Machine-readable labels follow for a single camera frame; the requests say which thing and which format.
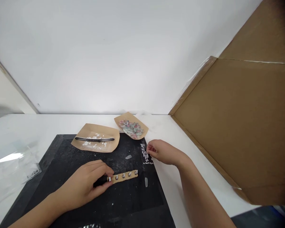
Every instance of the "clear plastic bag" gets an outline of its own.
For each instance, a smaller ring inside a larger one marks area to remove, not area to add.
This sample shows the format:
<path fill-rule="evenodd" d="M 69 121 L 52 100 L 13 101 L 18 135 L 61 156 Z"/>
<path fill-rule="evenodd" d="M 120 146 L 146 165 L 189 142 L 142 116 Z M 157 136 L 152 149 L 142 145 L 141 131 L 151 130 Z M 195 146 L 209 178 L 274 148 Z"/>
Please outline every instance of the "clear plastic bag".
<path fill-rule="evenodd" d="M 0 159 L 0 201 L 41 173 L 34 150 L 23 147 Z"/>

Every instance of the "black cutting mat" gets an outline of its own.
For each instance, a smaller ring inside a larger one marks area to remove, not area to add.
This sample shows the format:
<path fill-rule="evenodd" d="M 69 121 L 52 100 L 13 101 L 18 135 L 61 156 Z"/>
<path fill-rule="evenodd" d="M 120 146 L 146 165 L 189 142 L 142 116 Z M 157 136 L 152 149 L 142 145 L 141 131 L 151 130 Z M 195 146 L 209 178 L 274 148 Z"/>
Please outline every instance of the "black cutting mat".
<path fill-rule="evenodd" d="M 60 216 L 51 227 L 175 227 L 154 164 L 146 157 L 145 139 L 132 140 L 121 133 L 112 153 L 97 153 L 72 146 L 74 137 L 55 137 L 40 161 L 41 174 L 24 186 L 0 228 L 8 227 L 56 191 L 81 165 L 98 159 L 116 174 L 137 169 L 138 177 L 112 185 L 90 203 Z"/>

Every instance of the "person's right hand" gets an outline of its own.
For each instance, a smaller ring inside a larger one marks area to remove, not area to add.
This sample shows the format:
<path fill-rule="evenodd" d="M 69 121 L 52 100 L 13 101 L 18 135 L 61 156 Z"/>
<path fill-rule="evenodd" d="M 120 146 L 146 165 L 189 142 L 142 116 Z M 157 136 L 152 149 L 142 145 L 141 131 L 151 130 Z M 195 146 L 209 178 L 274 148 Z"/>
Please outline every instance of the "person's right hand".
<path fill-rule="evenodd" d="M 113 177 L 114 171 L 102 160 L 90 161 L 75 171 L 73 175 L 53 194 L 57 204 L 70 211 L 90 202 L 104 193 L 112 185 L 108 181 L 101 186 L 93 184 L 103 175 Z"/>
<path fill-rule="evenodd" d="M 184 152 L 159 139 L 151 140 L 148 143 L 147 153 L 167 165 L 175 165 L 176 167 L 187 158 Z"/>

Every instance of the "cardboard panel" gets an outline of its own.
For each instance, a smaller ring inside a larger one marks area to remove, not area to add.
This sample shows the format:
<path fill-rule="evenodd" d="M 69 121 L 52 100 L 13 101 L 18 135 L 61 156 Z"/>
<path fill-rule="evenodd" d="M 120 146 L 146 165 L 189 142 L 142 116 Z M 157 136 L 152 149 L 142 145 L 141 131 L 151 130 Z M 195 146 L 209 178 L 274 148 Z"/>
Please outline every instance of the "cardboard panel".
<path fill-rule="evenodd" d="M 279 199 L 273 186 L 285 185 L 285 64 L 218 59 L 174 117 L 222 175 L 245 192 L 271 186 Z"/>
<path fill-rule="evenodd" d="M 263 0 L 219 58 L 285 63 L 285 1 Z"/>
<path fill-rule="evenodd" d="M 188 86 L 188 88 L 185 90 L 185 92 L 182 94 L 182 96 L 178 99 L 174 107 L 169 112 L 169 115 L 174 115 L 174 113 L 177 111 L 177 109 L 182 105 L 182 103 L 186 100 L 188 95 L 191 93 L 191 91 L 195 88 L 195 86 L 200 82 L 200 80 L 203 78 L 203 76 L 207 73 L 207 71 L 211 68 L 211 66 L 214 64 L 214 62 L 217 60 L 217 58 L 210 56 L 203 64 L 203 66 L 200 68 L 200 70 L 196 73 L 194 79 Z"/>

